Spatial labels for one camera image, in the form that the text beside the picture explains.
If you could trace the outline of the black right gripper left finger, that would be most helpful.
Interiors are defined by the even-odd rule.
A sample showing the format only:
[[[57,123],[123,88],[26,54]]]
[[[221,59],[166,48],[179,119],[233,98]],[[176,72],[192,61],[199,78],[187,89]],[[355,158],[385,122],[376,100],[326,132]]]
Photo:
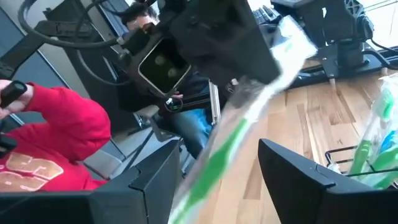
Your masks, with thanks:
[[[0,193],[0,224],[168,224],[179,146],[169,141],[96,190]]]

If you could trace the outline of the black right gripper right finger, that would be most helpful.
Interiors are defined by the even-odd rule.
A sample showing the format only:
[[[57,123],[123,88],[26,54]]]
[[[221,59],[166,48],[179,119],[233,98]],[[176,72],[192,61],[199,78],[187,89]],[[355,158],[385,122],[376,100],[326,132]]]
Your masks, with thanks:
[[[372,189],[268,139],[258,158],[281,224],[398,224],[398,190]]]

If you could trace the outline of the person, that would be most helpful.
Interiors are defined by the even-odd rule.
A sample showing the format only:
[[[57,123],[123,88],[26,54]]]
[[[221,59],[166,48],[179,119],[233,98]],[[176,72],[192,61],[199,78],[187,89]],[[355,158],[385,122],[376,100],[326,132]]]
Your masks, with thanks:
[[[136,16],[123,16],[121,21],[129,30],[133,30],[137,27],[142,28],[146,24],[156,24],[158,16],[157,12],[149,7]],[[185,96],[206,93],[208,90],[208,79],[194,70],[190,72],[188,78],[172,97],[182,99]],[[136,112],[150,105],[161,107],[165,103],[164,98],[140,91],[135,82],[128,82],[117,87],[117,94],[119,107],[128,112]],[[204,150],[211,134],[212,125],[209,115],[210,112],[207,108],[197,108],[178,113],[166,113],[160,110],[159,117],[155,120],[159,126],[181,136],[189,154],[197,159]]]
[[[0,80],[0,93],[9,84]],[[28,83],[23,95],[0,107],[0,119],[20,112],[38,112],[44,121],[6,133],[17,146],[0,159],[0,192],[94,190],[105,183],[82,163],[111,139],[102,106],[65,87]]]

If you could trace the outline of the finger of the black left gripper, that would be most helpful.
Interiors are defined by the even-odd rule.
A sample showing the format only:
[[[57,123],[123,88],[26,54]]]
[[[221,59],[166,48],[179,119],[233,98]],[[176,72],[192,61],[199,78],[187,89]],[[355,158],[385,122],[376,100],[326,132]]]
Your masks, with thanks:
[[[191,0],[169,32],[182,57],[216,85],[241,77],[269,84],[280,75],[247,0]]]

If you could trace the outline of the black aluminium table frame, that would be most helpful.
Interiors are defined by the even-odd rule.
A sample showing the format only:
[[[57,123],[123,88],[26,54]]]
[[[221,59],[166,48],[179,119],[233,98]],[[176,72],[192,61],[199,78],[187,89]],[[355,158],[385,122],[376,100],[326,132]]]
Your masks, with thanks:
[[[383,47],[374,50],[367,43],[362,45],[329,45],[319,49],[315,55],[319,62],[299,71],[290,88],[326,82],[332,79],[349,78],[356,75],[376,72],[382,68],[398,70],[398,46],[393,49]],[[232,57],[216,62],[220,71],[212,72],[209,78],[218,85],[226,85],[232,79],[247,76],[269,84],[280,75],[276,59],[268,48],[244,50]]]

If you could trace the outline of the blue toothbrush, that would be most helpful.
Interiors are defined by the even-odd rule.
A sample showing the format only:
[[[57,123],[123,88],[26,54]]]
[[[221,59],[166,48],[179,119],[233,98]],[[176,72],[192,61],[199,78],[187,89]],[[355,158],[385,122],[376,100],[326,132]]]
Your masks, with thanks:
[[[382,153],[392,146],[398,144],[398,131],[391,131],[383,140],[379,153]]]

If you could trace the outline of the silver metal bracket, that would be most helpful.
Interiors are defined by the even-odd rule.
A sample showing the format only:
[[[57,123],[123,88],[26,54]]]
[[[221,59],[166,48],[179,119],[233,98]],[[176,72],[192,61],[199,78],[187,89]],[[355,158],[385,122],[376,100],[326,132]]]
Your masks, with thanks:
[[[209,81],[209,91],[211,101],[212,125],[214,126],[220,121],[221,110],[218,87],[211,81]]]

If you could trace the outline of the grey blue partition panel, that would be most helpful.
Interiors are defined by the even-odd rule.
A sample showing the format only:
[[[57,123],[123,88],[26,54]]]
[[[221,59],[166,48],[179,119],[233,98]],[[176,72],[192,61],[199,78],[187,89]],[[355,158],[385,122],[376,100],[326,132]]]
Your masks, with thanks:
[[[0,35],[0,56],[3,56],[19,40],[23,38],[23,33],[14,21],[7,15],[5,10],[0,7],[0,29],[6,31]],[[53,68],[49,61],[40,51],[36,51],[26,62],[18,69],[15,78],[23,82],[34,82],[41,86],[55,87],[64,86],[68,88],[67,83]],[[24,123],[34,123],[44,121],[43,117],[36,112],[18,113],[9,116],[10,121],[17,126]]]

